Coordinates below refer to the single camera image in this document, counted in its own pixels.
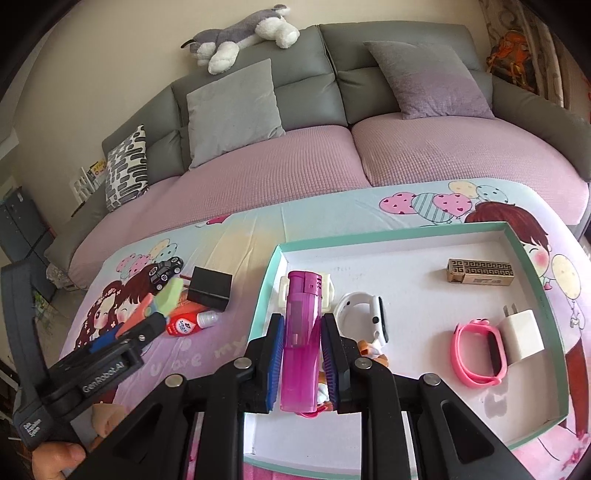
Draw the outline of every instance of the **white watch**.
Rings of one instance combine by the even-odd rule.
[[[381,297],[370,295],[364,291],[356,291],[343,296],[333,312],[336,325],[342,335],[343,319],[346,317],[350,307],[365,303],[369,305],[369,318],[374,329],[374,337],[371,339],[371,342],[368,343],[377,350],[378,355],[381,355],[382,348],[388,343],[388,331],[386,329],[384,305]]]

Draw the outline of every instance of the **patterned pillow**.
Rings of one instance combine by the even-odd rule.
[[[107,210],[112,212],[148,190],[146,132],[140,125],[107,155]]]

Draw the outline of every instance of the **gold box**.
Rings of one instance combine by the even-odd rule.
[[[513,268],[507,262],[486,262],[450,258],[447,262],[447,281],[473,285],[511,285]]]

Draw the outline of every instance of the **black toy car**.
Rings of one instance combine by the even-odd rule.
[[[150,269],[150,282],[156,290],[162,290],[173,275],[178,275],[183,269],[183,260],[179,257],[172,257],[163,262],[158,262]]]

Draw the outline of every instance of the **black charger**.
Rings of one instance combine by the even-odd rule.
[[[223,312],[230,300],[232,276],[228,273],[195,267],[187,300]]]

